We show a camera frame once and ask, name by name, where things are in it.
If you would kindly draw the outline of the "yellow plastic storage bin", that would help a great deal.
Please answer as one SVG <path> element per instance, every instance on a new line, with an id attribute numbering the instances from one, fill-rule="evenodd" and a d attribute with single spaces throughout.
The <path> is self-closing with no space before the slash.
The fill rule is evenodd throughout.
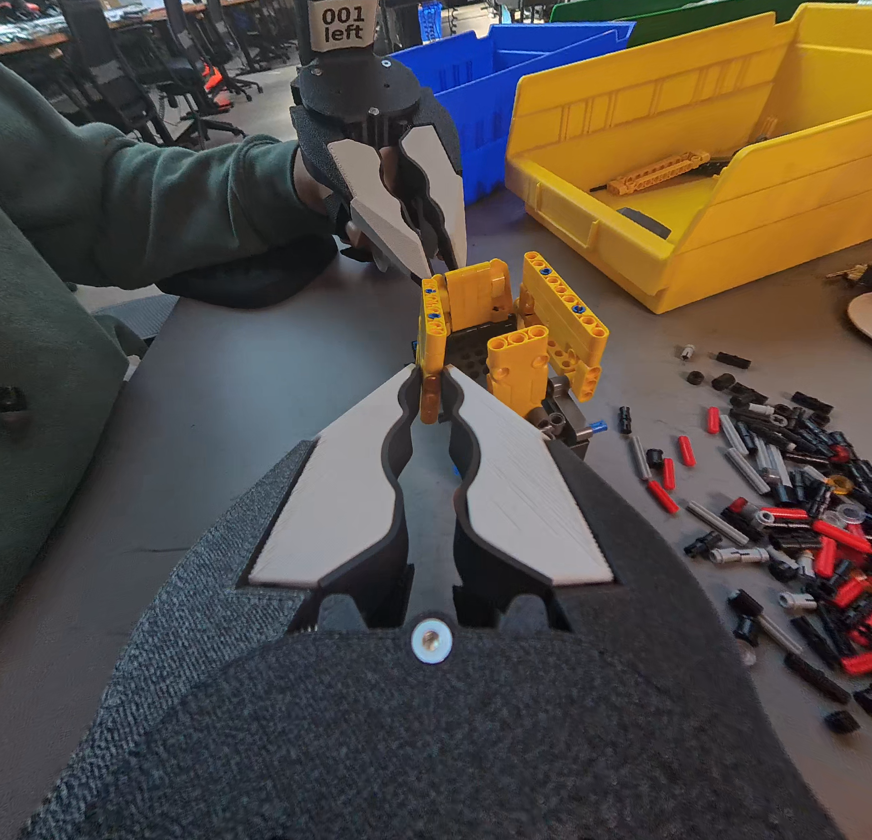
<path id="1" fill-rule="evenodd" d="M 506 186 L 656 314 L 870 239 L 871 13 L 803 4 L 517 84 Z M 735 154 L 627 196 L 672 154 Z"/>

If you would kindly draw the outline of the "person's left hand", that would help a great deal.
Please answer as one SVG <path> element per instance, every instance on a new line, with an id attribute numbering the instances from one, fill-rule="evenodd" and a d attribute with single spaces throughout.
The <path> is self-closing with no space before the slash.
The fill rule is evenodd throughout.
<path id="1" fill-rule="evenodd" d="M 326 202 L 333 195 L 333 190 L 312 175 L 300 148 L 297 148 L 294 155 L 292 179 L 299 201 L 312 212 L 327 216 Z"/>

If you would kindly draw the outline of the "person's left forearm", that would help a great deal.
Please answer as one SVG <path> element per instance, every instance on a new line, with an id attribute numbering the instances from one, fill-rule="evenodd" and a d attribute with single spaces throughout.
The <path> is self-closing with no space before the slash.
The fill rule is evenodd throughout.
<path id="1" fill-rule="evenodd" d="M 64 282 L 138 289 L 273 249 L 292 268 L 337 252 L 293 179 L 295 141 L 205 151 L 74 126 L 1 69 L 2 296 Z"/>

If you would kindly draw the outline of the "blue plastic storage bin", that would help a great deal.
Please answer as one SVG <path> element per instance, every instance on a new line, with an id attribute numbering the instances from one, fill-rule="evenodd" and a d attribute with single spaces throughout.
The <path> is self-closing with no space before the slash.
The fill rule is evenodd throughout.
<path id="1" fill-rule="evenodd" d="M 393 54 L 451 114 L 466 205 L 504 186 L 516 88 L 524 76 L 627 47 L 634 21 L 493 25 Z"/>

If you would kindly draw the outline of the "green plastic storage bin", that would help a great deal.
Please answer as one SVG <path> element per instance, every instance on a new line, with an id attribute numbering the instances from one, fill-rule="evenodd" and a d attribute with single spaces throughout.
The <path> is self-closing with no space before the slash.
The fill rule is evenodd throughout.
<path id="1" fill-rule="evenodd" d="M 634 22 L 628 48 L 674 38 L 767 13 L 789 21 L 805 3 L 856 4 L 860 0 L 580 0 L 556 5 L 552 24 Z"/>

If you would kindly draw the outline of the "grey mesh chair seat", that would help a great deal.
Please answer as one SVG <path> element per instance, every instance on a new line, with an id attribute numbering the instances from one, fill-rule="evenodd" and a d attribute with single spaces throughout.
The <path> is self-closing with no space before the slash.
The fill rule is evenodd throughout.
<path id="1" fill-rule="evenodd" d="M 138 298 L 93 311 L 94 318 L 106 317 L 123 323 L 132 333 L 150 344 L 169 319 L 179 298 L 161 293 L 149 298 Z"/>

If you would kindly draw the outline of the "assorted lego parts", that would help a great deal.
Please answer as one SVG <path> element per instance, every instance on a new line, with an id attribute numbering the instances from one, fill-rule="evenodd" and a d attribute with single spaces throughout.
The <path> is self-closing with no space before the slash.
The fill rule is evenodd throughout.
<path id="1" fill-rule="evenodd" d="M 655 188 L 685 174 L 702 177 L 717 176 L 728 167 L 734 156 L 735 154 L 712 156 L 702 150 L 672 154 L 626 174 L 616 176 L 604 184 L 594 186 L 590 192 L 593 194 L 605 191 L 618 197 L 624 197 Z"/>

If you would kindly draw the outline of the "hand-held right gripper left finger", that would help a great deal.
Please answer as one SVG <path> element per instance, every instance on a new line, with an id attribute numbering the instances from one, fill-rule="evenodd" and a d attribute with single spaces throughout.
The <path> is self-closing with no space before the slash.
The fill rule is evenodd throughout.
<path id="1" fill-rule="evenodd" d="M 248 581 L 315 590 L 386 538 L 398 500 L 383 457 L 408 408 L 416 372 L 405 366 L 324 428 L 278 513 Z"/>

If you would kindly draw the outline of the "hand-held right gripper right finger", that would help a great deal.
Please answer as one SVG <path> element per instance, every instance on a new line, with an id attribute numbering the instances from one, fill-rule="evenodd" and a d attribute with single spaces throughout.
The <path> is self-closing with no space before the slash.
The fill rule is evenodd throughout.
<path id="1" fill-rule="evenodd" d="M 459 368 L 443 370 L 456 508 L 486 553 L 547 587 L 614 580 L 546 436 Z"/>

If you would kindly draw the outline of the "black office chair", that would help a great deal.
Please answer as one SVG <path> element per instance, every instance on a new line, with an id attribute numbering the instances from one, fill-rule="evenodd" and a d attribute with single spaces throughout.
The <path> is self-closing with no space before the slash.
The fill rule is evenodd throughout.
<path id="1" fill-rule="evenodd" d="M 108 122 L 126 134 L 136 134 L 155 146 L 204 149 L 212 131 L 245 137 L 245 131 L 211 119 L 211 103 L 197 56 L 157 59 L 155 89 L 170 106 L 183 99 L 188 106 L 187 127 L 177 136 L 169 132 L 147 86 L 125 58 L 109 27 L 99 0 L 58 0 L 71 42 L 78 54 L 85 82 L 97 91 L 112 113 Z"/>

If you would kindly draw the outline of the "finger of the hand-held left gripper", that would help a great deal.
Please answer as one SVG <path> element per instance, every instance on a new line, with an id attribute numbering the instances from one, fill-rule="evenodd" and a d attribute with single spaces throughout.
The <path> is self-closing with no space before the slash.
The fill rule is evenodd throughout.
<path id="1" fill-rule="evenodd" d="M 414 126 L 400 140 L 411 172 L 423 177 L 421 209 L 437 241 L 437 253 L 449 270 L 466 267 L 466 210 L 463 180 L 433 125 Z"/>
<path id="2" fill-rule="evenodd" d="M 342 192 L 334 185 L 325 198 L 333 222 L 339 223 L 339 210 L 344 209 L 382 263 L 394 265 L 412 278 L 429 278 L 431 266 L 421 237 L 406 221 L 401 202 L 382 179 L 378 150 L 348 138 L 335 139 L 325 148 L 345 189 Z"/>

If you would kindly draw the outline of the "partly built yellow lego model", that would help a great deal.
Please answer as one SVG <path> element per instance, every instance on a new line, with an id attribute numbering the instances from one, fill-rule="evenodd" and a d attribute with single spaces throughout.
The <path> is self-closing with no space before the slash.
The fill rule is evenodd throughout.
<path id="1" fill-rule="evenodd" d="M 607 327 L 536 252 L 524 256 L 517 298 L 500 259 L 443 275 L 451 328 L 443 370 L 459 368 L 584 460 L 592 437 L 606 430 L 579 406 L 601 377 Z"/>

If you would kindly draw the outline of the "yellow lego beam blue pins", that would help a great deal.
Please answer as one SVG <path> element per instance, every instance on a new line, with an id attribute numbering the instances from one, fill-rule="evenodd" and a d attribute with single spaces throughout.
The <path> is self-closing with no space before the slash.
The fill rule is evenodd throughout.
<path id="1" fill-rule="evenodd" d="M 416 364 L 421 372 L 420 420 L 432 425 L 441 411 L 441 374 L 451 333 L 446 278 L 442 274 L 421 282 Z"/>

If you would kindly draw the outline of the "pile of small lego pins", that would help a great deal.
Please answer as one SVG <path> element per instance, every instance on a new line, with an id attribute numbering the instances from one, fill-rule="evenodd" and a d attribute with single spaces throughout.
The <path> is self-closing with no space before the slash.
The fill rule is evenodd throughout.
<path id="1" fill-rule="evenodd" d="M 753 666 L 767 640 L 788 675 L 832 707 L 826 730 L 858 735 L 856 713 L 870 717 L 870 460 L 833 424 L 832 405 L 801 391 L 775 400 L 739 380 L 749 359 L 714 360 L 729 371 L 680 375 L 721 399 L 702 427 L 744 493 L 721 508 L 684 502 L 703 530 L 680 552 L 770 578 L 769 597 L 738 586 L 725 598 L 740 658 Z"/>

